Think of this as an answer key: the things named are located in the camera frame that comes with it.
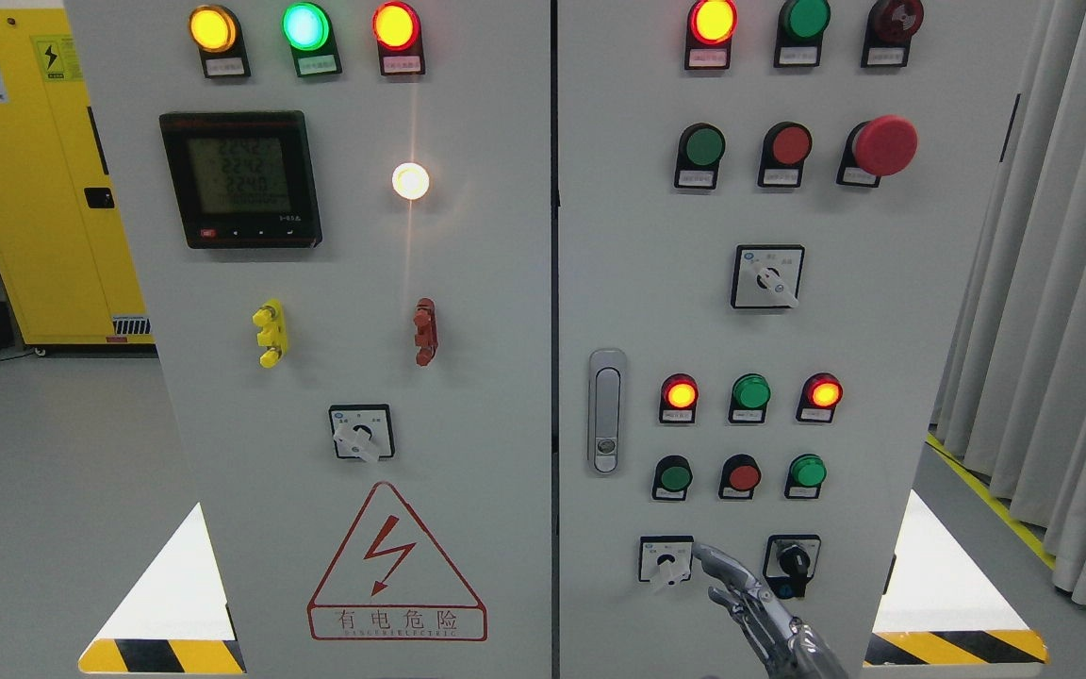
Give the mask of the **silver robotic hand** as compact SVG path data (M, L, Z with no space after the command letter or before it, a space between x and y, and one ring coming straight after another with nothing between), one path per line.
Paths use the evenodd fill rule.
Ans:
M725 552L694 542L693 557L720 586L708 598L727 609L771 678L847 678L839 657L809 623L790 614L768 584Z

